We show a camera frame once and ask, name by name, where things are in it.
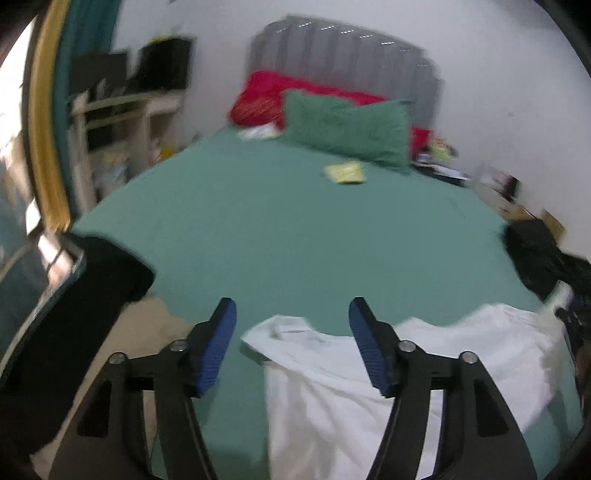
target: gray headboard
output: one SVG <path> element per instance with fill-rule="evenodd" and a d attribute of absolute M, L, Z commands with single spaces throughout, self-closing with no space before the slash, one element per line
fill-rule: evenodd
<path fill-rule="evenodd" d="M 274 70 L 347 90 L 410 101 L 416 127 L 431 128 L 441 80 L 422 49 L 388 35 L 289 15 L 252 42 L 249 73 Z"/>

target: curtain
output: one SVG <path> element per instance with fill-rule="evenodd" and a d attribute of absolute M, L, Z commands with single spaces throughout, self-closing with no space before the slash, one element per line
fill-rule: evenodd
<path fill-rule="evenodd" d="M 108 53 L 121 0 L 71 0 L 57 53 L 53 87 L 53 135 L 70 211 L 76 216 L 67 131 L 72 60 L 88 53 Z"/>

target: metal screw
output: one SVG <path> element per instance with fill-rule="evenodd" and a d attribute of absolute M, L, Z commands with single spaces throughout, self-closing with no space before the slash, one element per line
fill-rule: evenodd
<path fill-rule="evenodd" d="M 410 340 L 403 340 L 398 344 L 398 348 L 400 348 L 403 352 L 414 352 L 417 349 L 417 345 Z"/>
<path fill-rule="evenodd" d="M 186 340 L 175 340 L 174 342 L 172 342 L 170 344 L 170 349 L 173 352 L 182 352 L 183 350 L 186 350 L 187 348 L 189 348 L 189 343 Z"/>
<path fill-rule="evenodd" d="M 127 360 L 127 355 L 125 355 L 124 353 L 121 353 L 121 352 L 113 353 L 113 355 L 111 355 L 109 357 L 109 363 L 111 365 L 119 365 L 119 364 L 122 364 L 123 362 L 125 362 L 126 360 Z"/>
<path fill-rule="evenodd" d="M 474 352 L 464 352 L 460 356 L 467 364 L 475 364 L 478 361 L 478 355 Z"/>

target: green pillow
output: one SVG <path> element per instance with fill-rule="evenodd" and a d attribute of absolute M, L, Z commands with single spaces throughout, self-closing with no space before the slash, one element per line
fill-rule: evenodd
<path fill-rule="evenodd" d="M 355 106 L 301 90 L 284 93 L 283 140 L 325 152 L 408 171 L 409 121 L 398 100 Z"/>

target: yellow paper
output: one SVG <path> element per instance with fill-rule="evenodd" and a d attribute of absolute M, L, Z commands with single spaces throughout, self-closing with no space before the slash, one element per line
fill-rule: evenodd
<path fill-rule="evenodd" d="M 328 165 L 324 168 L 324 173 L 335 183 L 365 183 L 363 168 L 358 160 L 340 165 Z"/>

